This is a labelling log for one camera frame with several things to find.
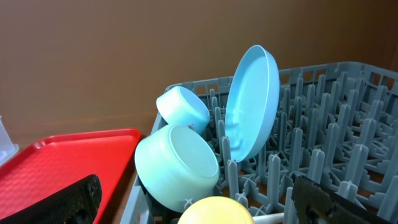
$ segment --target brown wall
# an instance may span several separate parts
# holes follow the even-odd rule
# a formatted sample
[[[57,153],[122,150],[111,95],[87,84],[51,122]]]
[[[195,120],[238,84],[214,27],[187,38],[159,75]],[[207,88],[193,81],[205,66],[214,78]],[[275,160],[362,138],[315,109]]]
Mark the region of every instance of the brown wall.
[[[398,41],[396,42],[396,46],[391,60],[391,65],[389,68],[393,71],[398,72]]]
[[[233,75],[261,44],[279,68],[389,68],[397,1],[3,0],[0,114],[22,146],[50,134],[148,133],[167,85]]]

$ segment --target small light blue bowl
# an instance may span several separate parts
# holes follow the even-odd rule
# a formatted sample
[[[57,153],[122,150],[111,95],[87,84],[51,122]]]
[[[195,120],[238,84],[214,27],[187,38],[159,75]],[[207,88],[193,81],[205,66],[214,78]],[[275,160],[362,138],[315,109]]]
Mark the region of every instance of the small light blue bowl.
[[[168,124],[188,126],[201,134],[210,121],[206,105],[192,91],[175,86],[156,99],[156,107]]]
[[[260,45],[252,46],[235,71],[226,104],[225,134],[232,159],[250,159],[265,145],[274,125],[279,91],[275,59]]]
[[[220,177],[211,147],[186,126],[168,124],[143,139],[134,162],[147,191],[176,212],[184,212],[186,200],[212,196]]]

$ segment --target dish rack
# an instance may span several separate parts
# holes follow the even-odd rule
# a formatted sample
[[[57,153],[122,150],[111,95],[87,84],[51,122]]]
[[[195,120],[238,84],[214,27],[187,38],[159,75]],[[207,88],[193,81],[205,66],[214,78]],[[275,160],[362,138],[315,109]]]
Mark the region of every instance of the dish rack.
[[[224,115],[232,77],[173,86],[196,93],[211,121],[201,135],[220,164],[214,195],[244,205],[252,216],[285,212],[297,223],[293,179],[306,175],[391,222],[398,219],[398,73],[358,62],[279,71],[279,110],[272,132],[254,158],[231,160]],[[152,133],[165,126],[157,115]],[[186,199],[185,208],[192,203]],[[121,223],[177,223],[137,177]]]

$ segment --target red plastic tray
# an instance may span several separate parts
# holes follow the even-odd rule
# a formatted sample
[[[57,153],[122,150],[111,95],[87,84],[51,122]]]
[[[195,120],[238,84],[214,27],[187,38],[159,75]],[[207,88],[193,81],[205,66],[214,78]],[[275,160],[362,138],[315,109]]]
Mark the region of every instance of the red plastic tray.
[[[103,191],[98,223],[140,138],[136,129],[119,129],[33,143],[0,168],[0,219],[96,174]]]

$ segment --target yellow bowl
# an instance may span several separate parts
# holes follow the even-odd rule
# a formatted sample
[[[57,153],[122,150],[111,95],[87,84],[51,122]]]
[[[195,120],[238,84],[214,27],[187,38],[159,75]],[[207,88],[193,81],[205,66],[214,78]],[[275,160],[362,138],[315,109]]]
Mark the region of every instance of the yellow bowl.
[[[227,197],[208,197],[191,205],[178,224],[254,224],[249,211]]]

